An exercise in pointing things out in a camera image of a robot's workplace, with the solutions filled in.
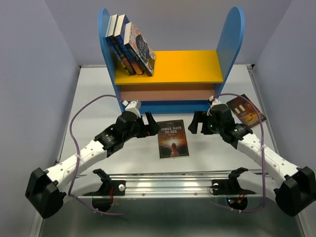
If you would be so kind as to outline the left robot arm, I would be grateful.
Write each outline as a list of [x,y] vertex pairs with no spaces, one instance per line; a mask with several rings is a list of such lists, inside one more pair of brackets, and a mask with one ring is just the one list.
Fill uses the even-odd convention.
[[73,156],[46,170],[35,169],[30,175],[25,196],[40,216],[43,219],[53,216],[67,197],[78,199],[83,194],[91,193],[92,188],[100,195],[106,194],[111,179],[103,170],[94,170],[94,177],[99,178],[93,183],[84,181],[86,187],[79,186],[75,190],[76,176],[122,149],[130,139],[157,135],[159,125],[150,112],[145,115],[148,124],[144,124],[142,116],[124,111],[116,123],[96,135],[83,149],[77,148]]

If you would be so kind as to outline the Animal Farm book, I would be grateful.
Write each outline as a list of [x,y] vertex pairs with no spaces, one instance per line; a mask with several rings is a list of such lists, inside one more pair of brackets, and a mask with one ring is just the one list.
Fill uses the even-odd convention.
[[121,50],[119,48],[119,44],[117,43],[115,37],[114,37],[114,32],[115,32],[115,28],[117,25],[117,20],[118,20],[118,15],[112,15],[110,16],[109,19],[109,24],[108,24],[108,29],[107,29],[107,33],[106,33],[106,41],[107,43],[111,46],[117,60],[120,62],[121,66],[123,67],[123,69],[126,71],[126,73],[128,75],[130,75],[126,65],[123,62],[123,57],[121,54]]

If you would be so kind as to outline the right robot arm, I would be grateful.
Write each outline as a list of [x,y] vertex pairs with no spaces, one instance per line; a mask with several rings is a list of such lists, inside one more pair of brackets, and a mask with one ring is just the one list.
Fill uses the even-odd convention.
[[315,173],[307,166],[300,168],[288,162],[267,147],[248,126],[235,123],[227,105],[217,103],[210,106],[207,112],[196,111],[188,130],[196,134],[199,123],[202,124],[202,134],[220,135],[224,142],[232,145],[262,168],[260,175],[243,167],[233,170],[225,184],[212,185],[214,191],[252,191],[273,200],[289,216],[296,216],[315,202]]

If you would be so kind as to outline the Jane Eyre book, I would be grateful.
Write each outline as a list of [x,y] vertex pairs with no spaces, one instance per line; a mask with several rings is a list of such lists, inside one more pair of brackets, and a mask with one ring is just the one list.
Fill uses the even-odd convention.
[[124,34],[126,29],[126,24],[129,23],[129,19],[125,14],[119,15],[114,37],[119,43],[122,51],[124,52],[125,58],[129,62],[129,67],[133,69],[133,73],[131,75],[142,75],[143,69],[138,65],[137,61],[134,59],[132,53],[127,49],[126,46],[124,46]]

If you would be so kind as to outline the Three Days to See book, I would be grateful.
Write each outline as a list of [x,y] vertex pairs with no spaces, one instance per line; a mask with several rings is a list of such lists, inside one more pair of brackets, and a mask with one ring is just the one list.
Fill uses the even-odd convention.
[[158,122],[158,147],[160,158],[189,156],[184,121],[168,120]]

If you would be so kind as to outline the Little Women book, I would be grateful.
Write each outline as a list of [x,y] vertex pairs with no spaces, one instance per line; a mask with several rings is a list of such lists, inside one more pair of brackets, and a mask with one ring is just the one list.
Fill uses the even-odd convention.
[[147,76],[153,76],[156,55],[132,22],[126,24],[124,46],[132,53]]

